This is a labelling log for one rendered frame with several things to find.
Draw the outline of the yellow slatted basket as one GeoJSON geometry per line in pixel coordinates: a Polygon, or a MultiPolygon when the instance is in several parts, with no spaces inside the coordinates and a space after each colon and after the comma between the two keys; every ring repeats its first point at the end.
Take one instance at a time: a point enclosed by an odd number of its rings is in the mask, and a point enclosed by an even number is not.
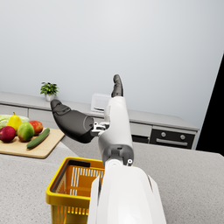
{"type": "Polygon", "coordinates": [[[45,191],[52,224],[87,224],[91,185],[103,176],[101,160],[66,157],[45,191]]]}

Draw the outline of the grey kitchen cabinet counter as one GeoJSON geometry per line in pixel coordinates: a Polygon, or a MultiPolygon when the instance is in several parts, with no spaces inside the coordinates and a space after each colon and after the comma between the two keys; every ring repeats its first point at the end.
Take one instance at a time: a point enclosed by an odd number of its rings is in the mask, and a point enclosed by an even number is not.
{"type": "MultiPolygon", "coordinates": [[[[43,96],[30,96],[0,91],[0,114],[11,114],[14,110],[18,115],[27,116],[30,120],[41,121],[45,127],[57,129],[53,119],[50,103],[43,96]]],[[[194,134],[198,128],[182,118],[172,115],[160,115],[149,112],[130,110],[129,120],[131,134],[138,142],[150,144],[153,130],[169,130],[194,134]]]]}

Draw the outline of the black built-in oven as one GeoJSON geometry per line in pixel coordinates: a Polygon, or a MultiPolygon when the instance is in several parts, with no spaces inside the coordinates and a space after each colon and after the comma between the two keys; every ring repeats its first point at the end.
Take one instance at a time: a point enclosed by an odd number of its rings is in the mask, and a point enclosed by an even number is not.
{"type": "Polygon", "coordinates": [[[195,135],[183,132],[154,129],[150,135],[150,143],[169,147],[191,149],[195,135]]]}

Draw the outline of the potted green plant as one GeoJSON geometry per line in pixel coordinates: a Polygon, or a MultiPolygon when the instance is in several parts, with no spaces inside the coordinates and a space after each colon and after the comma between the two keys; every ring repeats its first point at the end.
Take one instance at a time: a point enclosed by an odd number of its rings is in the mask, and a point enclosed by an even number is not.
{"type": "Polygon", "coordinates": [[[59,88],[55,83],[42,82],[40,93],[45,95],[45,99],[50,102],[59,92],[59,88]]]}

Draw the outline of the green cucumber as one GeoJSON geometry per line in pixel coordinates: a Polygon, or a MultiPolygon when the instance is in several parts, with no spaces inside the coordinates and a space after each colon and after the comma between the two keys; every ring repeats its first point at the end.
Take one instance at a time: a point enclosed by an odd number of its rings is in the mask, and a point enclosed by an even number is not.
{"type": "Polygon", "coordinates": [[[27,145],[27,149],[32,149],[41,144],[49,135],[50,129],[46,128],[39,136],[31,140],[27,145]]]}

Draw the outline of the red peach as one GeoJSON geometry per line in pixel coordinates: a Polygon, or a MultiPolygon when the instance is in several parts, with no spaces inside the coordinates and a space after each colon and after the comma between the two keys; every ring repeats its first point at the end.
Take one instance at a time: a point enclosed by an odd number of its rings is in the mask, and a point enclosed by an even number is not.
{"type": "Polygon", "coordinates": [[[30,121],[30,124],[34,128],[34,135],[37,136],[43,130],[43,124],[39,121],[30,121]]]}

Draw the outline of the green red mango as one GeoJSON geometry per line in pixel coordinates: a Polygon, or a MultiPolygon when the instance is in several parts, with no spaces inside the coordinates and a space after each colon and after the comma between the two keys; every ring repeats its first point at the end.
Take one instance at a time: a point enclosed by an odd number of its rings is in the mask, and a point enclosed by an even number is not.
{"type": "Polygon", "coordinates": [[[34,128],[29,122],[23,122],[17,129],[17,136],[21,142],[29,142],[34,136],[34,128]]]}

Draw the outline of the yellow pear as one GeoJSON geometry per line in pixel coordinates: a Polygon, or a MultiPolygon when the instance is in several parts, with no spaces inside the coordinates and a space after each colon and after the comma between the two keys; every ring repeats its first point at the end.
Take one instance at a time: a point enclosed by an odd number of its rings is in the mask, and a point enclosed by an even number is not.
{"type": "Polygon", "coordinates": [[[16,114],[13,114],[9,121],[7,122],[7,126],[11,126],[14,130],[18,130],[18,127],[22,123],[20,117],[16,114]]]}

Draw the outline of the red apple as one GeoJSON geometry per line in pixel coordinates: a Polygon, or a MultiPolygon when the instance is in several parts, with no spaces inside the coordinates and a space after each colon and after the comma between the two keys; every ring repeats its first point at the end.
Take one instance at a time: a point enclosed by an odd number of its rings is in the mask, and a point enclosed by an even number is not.
{"type": "Polygon", "coordinates": [[[14,139],[16,131],[11,126],[5,126],[0,129],[0,140],[4,143],[8,143],[14,139]]]}

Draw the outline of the pale green cabbage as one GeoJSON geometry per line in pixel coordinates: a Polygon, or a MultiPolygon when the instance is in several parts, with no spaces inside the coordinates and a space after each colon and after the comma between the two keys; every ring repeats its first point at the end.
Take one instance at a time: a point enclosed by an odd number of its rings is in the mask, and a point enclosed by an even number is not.
{"type": "MultiPolygon", "coordinates": [[[[7,126],[7,122],[9,121],[10,117],[11,117],[11,115],[0,115],[0,129],[2,127],[7,126]]],[[[19,116],[19,117],[20,117],[22,123],[29,121],[28,117],[25,117],[25,116],[19,116]]]]}

